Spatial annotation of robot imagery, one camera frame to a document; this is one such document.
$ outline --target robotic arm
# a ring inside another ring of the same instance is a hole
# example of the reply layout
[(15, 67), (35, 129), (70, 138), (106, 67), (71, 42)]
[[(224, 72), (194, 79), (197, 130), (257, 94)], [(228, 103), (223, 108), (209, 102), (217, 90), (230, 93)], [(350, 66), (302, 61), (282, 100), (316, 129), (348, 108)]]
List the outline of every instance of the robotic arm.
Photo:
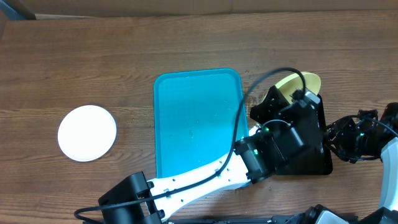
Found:
[[(289, 70), (301, 75), (299, 71)], [(289, 170), (303, 169), (305, 172), (303, 161), (310, 159), (316, 164), (322, 161), (317, 158), (331, 150), (340, 159), (352, 163), (381, 157), (384, 177), (379, 207), (382, 211), (372, 215), (381, 220), (388, 217), (394, 221), (391, 223), (398, 223), (398, 214), (391, 212), (398, 207), (398, 138), (394, 132), (398, 128), (398, 103), (387, 106), (381, 121), (377, 121), (377, 111), (360, 111), (355, 116), (346, 116), (325, 126), (319, 95), (304, 88), (296, 90), (291, 97), (292, 104), (272, 86), (266, 99), (251, 108), (250, 117), (260, 123), (261, 128), (256, 134), (235, 142), (233, 151), (218, 160), (163, 179), (146, 181), (142, 172), (130, 175), (104, 194), (98, 200), (99, 206), (79, 209), (75, 216), (88, 223), (100, 223), (79, 213), (102, 210), (104, 222), (108, 224), (161, 224), (185, 205), (206, 195), (237, 189), (250, 182), (255, 184), (274, 174), (289, 173)], [(146, 203), (148, 216), (144, 216), (139, 203)], [(292, 217), (289, 223), (347, 222), (317, 205)]]

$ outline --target teal tray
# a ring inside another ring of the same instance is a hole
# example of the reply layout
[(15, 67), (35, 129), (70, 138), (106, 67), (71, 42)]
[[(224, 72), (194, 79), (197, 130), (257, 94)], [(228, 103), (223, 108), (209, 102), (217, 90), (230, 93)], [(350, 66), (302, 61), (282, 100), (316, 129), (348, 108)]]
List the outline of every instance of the teal tray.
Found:
[[(156, 79), (157, 177), (181, 174), (226, 154), (242, 98), (241, 79), (230, 68), (168, 73)], [(236, 140), (246, 136), (248, 121), (243, 108)]]

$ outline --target table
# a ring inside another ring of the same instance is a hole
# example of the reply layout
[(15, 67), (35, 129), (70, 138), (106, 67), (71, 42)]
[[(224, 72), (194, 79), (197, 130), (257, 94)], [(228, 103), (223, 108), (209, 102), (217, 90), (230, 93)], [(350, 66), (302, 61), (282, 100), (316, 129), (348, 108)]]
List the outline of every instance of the table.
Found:
[[(155, 177), (152, 86), (169, 72), (230, 67), (244, 91), (261, 73), (290, 66), (318, 74), (326, 122), (396, 101), (398, 11), (8, 21), (0, 43), (0, 220), (80, 223), (123, 178)], [(246, 107), (286, 74), (270, 77)], [(75, 162), (57, 144), (63, 117), (99, 105), (116, 118), (112, 150)], [(382, 163), (333, 156), (326, 176), (273, 176), (195, 202), (174, 218), (269, 217), (318, 203), (361, 218), (377, 209)], [(100, 218), (100, 213), (91, 213)]]

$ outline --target round white plate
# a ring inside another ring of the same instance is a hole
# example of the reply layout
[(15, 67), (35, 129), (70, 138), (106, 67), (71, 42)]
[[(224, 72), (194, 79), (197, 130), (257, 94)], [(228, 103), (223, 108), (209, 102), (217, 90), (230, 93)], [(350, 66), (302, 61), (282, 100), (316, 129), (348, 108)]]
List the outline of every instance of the round white plate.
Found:
[(116, 123), (104, 108), (81, 106), (69, 112), (58, 129), (62, 152), (74, 161), (98, 159), (113, 145)]

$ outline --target yellow bowl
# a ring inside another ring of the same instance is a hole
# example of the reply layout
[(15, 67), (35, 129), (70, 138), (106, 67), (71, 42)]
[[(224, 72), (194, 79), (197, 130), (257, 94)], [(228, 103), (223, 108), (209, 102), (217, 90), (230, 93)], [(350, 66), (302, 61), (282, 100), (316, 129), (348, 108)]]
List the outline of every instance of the yellow bowl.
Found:
[[(310, 72), (302, 72), (304, 79), (305, 79), (305, 85), (307, 89), (309, 89), (311, 92), (314, 94), (318, 94), (319, 90), (321, 88), (321, 79), (319, 78), (318, 75)], [(303, 88), (303, 83), (301, 81), (301, 78), (299, 75), (291, 74), (288, 77), (285, 77), (281, 81), (275, 84), (276, 88), (279, 89), (279, 91), (283, 94), (283, 96), (286, 98), (286, 100), (289, 103), (292, 103), (292, 97), (290, 95), (296, 91), (297, 88), (302, 89)]]

